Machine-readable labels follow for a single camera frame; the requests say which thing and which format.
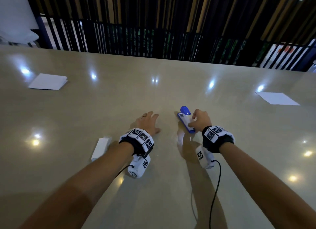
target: wristband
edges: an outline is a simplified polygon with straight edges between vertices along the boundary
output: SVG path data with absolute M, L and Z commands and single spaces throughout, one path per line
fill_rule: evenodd
M 207 126 L 202 131 L 203 147 L 212 153 L 220 153 L 219 148 L 223 143 L 235 143 L 234 135 L 219 126 Z
M 120 137 L 121 142 L 128 142 L 134 147 L 134 154 L 146 158 L 147 155 L 152 151 L 154 146 L 154 140 L 152 136 L 143 129 L 133 128 L 126 134 Z

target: cable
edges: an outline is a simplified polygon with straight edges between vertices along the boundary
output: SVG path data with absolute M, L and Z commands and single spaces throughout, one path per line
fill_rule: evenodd
M 118 175 L 120 175 L 121 172 L 124 171 L 124 170 L 125 170 L 126 168 L 128 168 L 129 166 L 131 166 L 132 168 L 135 167 L 135 166 L 133 166 L 132 164 L 129 164 L 128 166 L 124 167 L 124 168 L 118 173 Z
M 213 160 L 211 162 L 217 162 L 218 165 L 219 165 L 219 177 L 218 177 L 218 183 L 217 183 L 217 187 L 216 187 L 216 190 L 215 190 L 215 194 L 214 194 L 214 198 L 213 198 L 213 201 L 212 201 L 212 205 L 211 205 L 211 211 L 210 211 L 210 221 L 209 221 L 209 226 L 210 226 L 210 229 L 211 229 L 211 216 L 212 216 L 212 209 L 213 209 L 213 205 L 214 205 L 214 201 L 215 201 L 215 197 L 216 197 L 216 194 L 217 194 L 217 190 L 218 190 L 218 186 L 219 186 L 219 182 L 221 180 L 221 173 L 222 173 L 222 168 L 221 168 L 221 164 L 219 163 L 219 161 L 217 160 Z

